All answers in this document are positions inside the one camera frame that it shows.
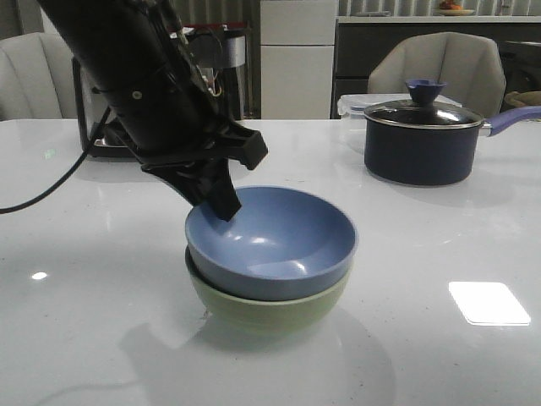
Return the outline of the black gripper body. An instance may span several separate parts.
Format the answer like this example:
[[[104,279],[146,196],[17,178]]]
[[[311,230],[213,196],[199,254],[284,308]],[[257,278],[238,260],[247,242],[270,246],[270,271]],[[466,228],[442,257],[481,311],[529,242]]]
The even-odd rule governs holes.
[[[226,158],[253,170],[268,153],[267,145],[258,130],[248,129],[232,121],[224,122],[215,132],[196,134],[188,144],[158,152],[138,147],[117,119],[106,125],[104,134],[111,135],[120,146],[127,148],[129,154],[142,165],[208,162]]]

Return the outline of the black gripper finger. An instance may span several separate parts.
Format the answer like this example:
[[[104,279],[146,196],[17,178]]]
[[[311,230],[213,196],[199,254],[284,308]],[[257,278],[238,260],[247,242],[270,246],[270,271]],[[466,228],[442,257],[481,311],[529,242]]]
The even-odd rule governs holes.
[[[192,206],[197,206],[209,198],[210,165],[207,162],[143,164],[141,170],[159,178]]]
[[[230,177],[228,160],[206,162],[200,182],[204,200],[214,214],[221,220],[232,220],[242,205]]]

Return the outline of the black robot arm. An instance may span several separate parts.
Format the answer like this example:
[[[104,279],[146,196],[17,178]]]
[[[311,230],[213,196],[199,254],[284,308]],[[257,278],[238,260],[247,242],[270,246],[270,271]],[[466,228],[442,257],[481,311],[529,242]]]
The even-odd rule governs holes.
[[[142,170],[228,221],[240,209],[230,161],[254,169],[260,132],[235,123],[210,93],[167,1],[43,1],[41,8],[123,126]]]

